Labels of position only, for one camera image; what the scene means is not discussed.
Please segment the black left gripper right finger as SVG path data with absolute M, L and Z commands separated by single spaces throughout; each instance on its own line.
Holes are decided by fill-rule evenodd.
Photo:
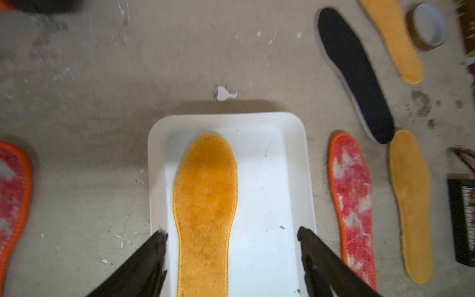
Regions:
M 310 297 L 378 297 L 312 230 L 301 226 L 304 280 Z

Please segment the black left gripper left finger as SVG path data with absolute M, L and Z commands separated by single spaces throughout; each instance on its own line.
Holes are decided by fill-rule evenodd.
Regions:
M 90 297 L 158 297 L 166 279 L 168 234 L 156 231 Z

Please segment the red patterned insole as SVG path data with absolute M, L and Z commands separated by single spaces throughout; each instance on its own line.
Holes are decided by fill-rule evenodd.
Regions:
M 1 142 L 1 289 L 12 252 L 28 218 L 32 198 L 32 167 L 25 152 Z
M 377 289 L 372 233 L 372 182 L 356 140 L 336 133 L 329 148 L 329 183 L 338 216 L 343 262 Z

